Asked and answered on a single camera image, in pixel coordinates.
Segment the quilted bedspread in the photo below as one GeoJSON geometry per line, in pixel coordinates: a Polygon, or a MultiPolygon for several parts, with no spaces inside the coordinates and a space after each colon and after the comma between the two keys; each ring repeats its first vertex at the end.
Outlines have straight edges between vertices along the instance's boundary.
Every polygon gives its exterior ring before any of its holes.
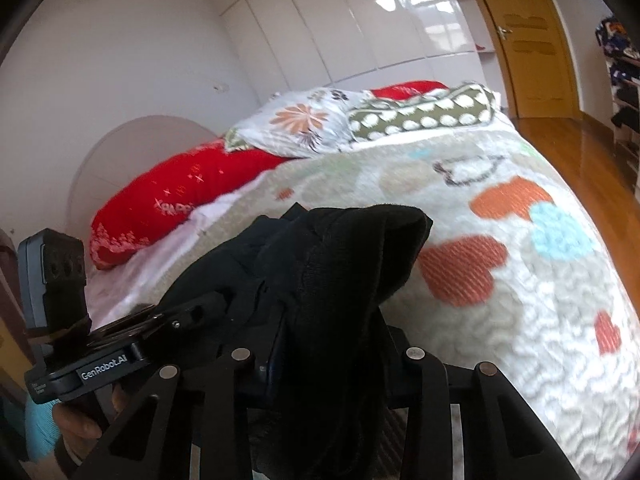
{"type": "Polygon", "coordinates": [[[581,478],[620,471],[638,440],[638,318],[591,219],[515,131],[284,164],[203,232],[146,299],[159,300],[256,216],[294,202],[421,208],[433,229],[408,283],[383,305],[387,322],[444,362],[496,363],[581,478]]]}

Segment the door panel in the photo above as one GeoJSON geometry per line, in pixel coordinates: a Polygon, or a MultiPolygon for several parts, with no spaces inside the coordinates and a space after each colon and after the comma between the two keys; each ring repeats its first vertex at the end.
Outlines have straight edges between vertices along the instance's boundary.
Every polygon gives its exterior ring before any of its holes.
{"type": "Polygon", "coordinates": [[[522,118],[575,118],[575,77],[551,0],[485,0],[504,49],[522,118]]]}

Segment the door frame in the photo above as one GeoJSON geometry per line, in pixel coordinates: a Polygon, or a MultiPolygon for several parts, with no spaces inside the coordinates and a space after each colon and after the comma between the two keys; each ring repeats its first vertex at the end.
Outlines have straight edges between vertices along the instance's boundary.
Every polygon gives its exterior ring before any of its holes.
{"type": "MultiPolygon", "coordinates": [[[[560,20],[560,15],[558,14],[558,8],[556,7],[556,3],[554,0],[546,0],[549,7],[552,11],[552,19],[554,20],[554,25],[556,29],[559,31],[560,35],[560,43],[562,46],[562,58],[564,59],[565,65],[568,67],[569,72],[569,84],[571,90],[571,104],[572,104],[572,116],[574,120],[581,119],[580,112],[580,101],[578,98],[578,87],[576,83],[575,70],[574,70],[574,60],[571,56],[571,50],[569,49],[569,43],[566,37],[566,31],[564,30],[564,25],[560,20]]],[[[518,112],[518,103],[515,98],[515,90],[513,87],[513,79],[511,76],[511,70],[509,69],[509,63],[507,61],[507,55],[504,51],[504,45],[497,33],[497,23],[495,23],[494,17],[489,10],[489,6],[487,5],[486,0],[476,0],[478,7],[480,8],[480,12],[482,13],[482,17],[484,18],[484,22],[486,23],[487,28],[489,29],[489,35],[491,37],[491,41],[494,44],[495,53],[498,57],[498,64],[500,65],[500,71],[502,72],[502,79],[504,80],[504,88],[507,94],[507,101],[509,103],[509,115],[512,118],[519,118],[520,114],[518,112]]]]}

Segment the pillow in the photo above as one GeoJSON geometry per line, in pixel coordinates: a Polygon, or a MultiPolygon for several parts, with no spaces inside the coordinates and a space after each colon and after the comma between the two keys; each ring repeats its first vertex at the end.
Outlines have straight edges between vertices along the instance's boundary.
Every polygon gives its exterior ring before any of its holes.
{"type": "Polygon", "coordinates": [[[438,81],[408,81],[393,86],[385,86],[384,88],[376,88],[371,93],[378,98],[395,99],[400,101],[409,97],[427,94],[432,90],[449,88],[438,81]]]}
{"type": "Polygon", "coordinates": [[[411,130],[486,124],[497,106],[494,93],[478,83],[401,101],[373,99],[349,113],[350,130],[363,142],[411,130]]]}
{"type": "Polygon", "coordinates": [[[314,157],[335,153],[351,140],[347,112],[373,95],[314,88],[276,96],[226,136],[230,150],[243,143],[274,155],[314,157]]]}
{"type": "Polygon", "coordinates": [[[286,160],[261,150],[227,153],[223,139],[172,156],[134,179],[96,213],[89,240],[92,261],[98,269],[125,263],[169,234],[195,207],[286,160]]]}

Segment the silver bolt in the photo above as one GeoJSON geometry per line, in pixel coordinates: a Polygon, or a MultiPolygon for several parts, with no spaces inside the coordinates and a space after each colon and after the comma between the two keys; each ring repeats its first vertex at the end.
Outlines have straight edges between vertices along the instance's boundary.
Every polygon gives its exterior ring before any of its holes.
{"type": "Polygon", "coordinates": [[[498,373],[498,368],[496,368],[493,363],[485,361],[484,363],[480,363],[480,372],[486,376],[491,377],[498,373]]]}
{"type": "Polygon", "coordinates": [[[418,348],[417,346],[412,346],[411,348],[406,349],[406,356],[414,361],[423,359],[425,355],[426,354],[424,350],[422,348],[418,348]]]}
{"type": "Polygon", "coordinates": [[[173,379],[178,373],[178,368],[173,365],[167,365],[160,368],[160,377],[163,379],[173,379]]]}
{"type": "Polygon", "coordinates": [[[234,361],[246,361],[249,357],[251,357],[251,351],[247,348],[236,348],[231,352],[231,358],[234,361]]]}

